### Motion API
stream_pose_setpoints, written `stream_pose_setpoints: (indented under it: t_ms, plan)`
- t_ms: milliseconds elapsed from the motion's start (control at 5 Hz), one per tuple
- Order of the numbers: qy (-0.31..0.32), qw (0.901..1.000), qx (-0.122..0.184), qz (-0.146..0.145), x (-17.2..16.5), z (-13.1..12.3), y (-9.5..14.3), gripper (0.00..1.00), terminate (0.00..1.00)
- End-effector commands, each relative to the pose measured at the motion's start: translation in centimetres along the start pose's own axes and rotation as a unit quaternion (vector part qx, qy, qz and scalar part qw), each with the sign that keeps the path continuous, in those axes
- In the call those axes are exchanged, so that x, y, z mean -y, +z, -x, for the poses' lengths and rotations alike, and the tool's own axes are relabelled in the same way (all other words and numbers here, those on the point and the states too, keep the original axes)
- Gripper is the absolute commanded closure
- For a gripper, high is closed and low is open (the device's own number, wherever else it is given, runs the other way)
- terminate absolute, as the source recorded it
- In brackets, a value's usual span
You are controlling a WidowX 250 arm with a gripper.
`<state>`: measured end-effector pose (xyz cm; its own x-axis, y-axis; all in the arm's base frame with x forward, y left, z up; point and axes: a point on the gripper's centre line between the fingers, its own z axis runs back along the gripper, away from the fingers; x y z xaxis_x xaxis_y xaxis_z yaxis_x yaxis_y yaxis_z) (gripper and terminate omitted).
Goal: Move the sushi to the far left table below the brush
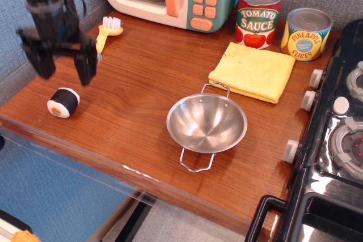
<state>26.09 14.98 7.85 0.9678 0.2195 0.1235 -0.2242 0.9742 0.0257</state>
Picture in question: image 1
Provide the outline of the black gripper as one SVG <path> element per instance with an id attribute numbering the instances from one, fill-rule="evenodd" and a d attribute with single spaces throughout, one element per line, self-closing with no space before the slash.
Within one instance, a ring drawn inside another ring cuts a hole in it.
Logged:
<path id="1" fill-rule="evenodd" d="M 96 41 L 79 28 L 73 0 L 25 3 L 35 28 L 19 29 L 23 49 L 39 76 L 49 79 L 55 72 L 54 55 L 74 55 L 81 85 L 88 86 L 96 75 Z"/>

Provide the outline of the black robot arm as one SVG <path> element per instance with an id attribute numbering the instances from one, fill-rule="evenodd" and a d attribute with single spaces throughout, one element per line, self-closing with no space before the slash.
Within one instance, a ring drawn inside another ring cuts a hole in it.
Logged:
<path id="1" fill-rule="evenodd" d="M 54 56 L 73 57 L 81 84 L 96 75 L 96 41 L 80 30 L 74 0 L 26 0 L 34 28 L 19 29 L 23 50 L 36 72 L 44 79 L 55 70 Z"/>

